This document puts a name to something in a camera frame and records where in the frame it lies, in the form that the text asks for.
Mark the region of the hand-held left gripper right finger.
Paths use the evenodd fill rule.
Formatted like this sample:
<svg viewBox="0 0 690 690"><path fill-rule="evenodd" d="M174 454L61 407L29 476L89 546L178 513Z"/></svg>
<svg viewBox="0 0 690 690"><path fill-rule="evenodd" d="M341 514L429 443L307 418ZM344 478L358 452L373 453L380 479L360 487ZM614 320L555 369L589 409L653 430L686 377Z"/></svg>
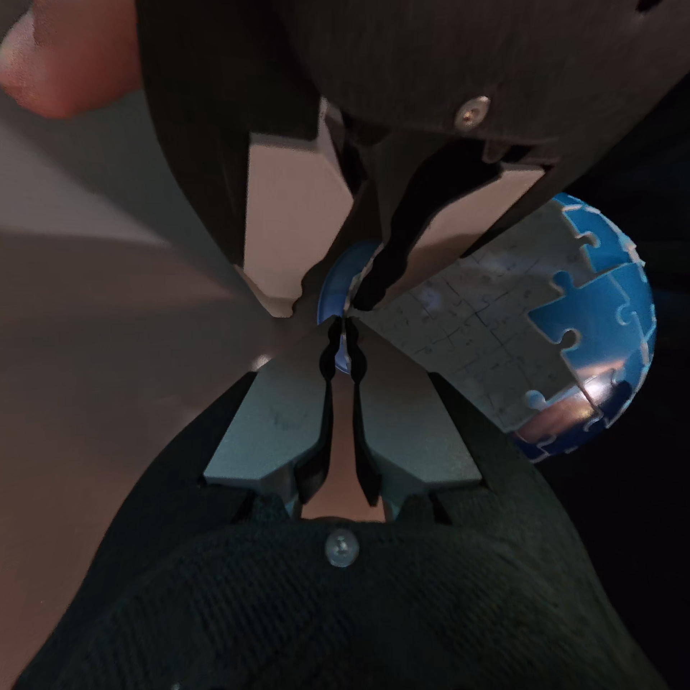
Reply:
<svg viewBox="0 0 690 690"><path fill-rule="evenodd" d="M478 486L482 474L429 372L358 318L345 319L345 343L355 465L369 505Z"/></svg>

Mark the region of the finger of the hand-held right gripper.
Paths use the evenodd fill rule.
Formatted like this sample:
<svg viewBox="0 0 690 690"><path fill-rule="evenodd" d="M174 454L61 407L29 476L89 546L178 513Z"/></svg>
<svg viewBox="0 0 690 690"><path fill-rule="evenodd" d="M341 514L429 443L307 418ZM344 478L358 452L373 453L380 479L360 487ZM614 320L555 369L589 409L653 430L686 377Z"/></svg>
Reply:
<svg viewBox="0 0 690 690"><path fill-rule="evenodd" d="M354 203L321 99L311 141L251 134L244 254L237 272L272 317L291 317L305 275L327 255Z"/></svg>
<svg viewBox="0 0 690 690"><path fill-rule="evenodd" d="M393 192L401 164L381 159L377 183L384 242L350 298L368 312L449 267L544 175L521 161L487 163L482 144L446 144L419 163Z"/></svg>

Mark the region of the person's right hand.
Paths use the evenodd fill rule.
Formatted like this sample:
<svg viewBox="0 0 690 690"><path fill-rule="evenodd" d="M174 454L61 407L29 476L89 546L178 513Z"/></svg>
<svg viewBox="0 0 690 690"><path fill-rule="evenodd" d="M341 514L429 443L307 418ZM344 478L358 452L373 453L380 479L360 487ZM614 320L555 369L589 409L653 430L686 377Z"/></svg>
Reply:
<svg viewBox="0 0 690 690"><path fill-rule="evenodd" d="M50 119L139 90L134 1L33 1L2 41L1 87Z"/></svg>

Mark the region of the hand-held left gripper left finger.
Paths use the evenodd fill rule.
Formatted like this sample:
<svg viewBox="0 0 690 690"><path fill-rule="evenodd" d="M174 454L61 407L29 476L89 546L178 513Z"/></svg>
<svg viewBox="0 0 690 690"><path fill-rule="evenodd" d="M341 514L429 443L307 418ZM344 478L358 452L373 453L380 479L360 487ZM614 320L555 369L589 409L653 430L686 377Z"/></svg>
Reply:
<svg viewBox="0 0 690 690"><path fill-rule="evenodd" d="M308 503L331 453L332 378L343 320L333 316L255 373L203 477L208 485Z"/></svg>

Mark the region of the blue puzzle ball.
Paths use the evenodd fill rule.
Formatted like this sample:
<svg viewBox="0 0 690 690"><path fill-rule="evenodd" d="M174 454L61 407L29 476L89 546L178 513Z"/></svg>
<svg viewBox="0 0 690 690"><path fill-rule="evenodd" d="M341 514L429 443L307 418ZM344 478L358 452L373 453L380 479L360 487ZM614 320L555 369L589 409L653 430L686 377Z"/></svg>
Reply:
<svg viewBox="0 0 690 690"><path fill-rule="evenodd" d="M643 385L656 314L635 244L568 194L364 323L537 463L609 428Z"/></svg>

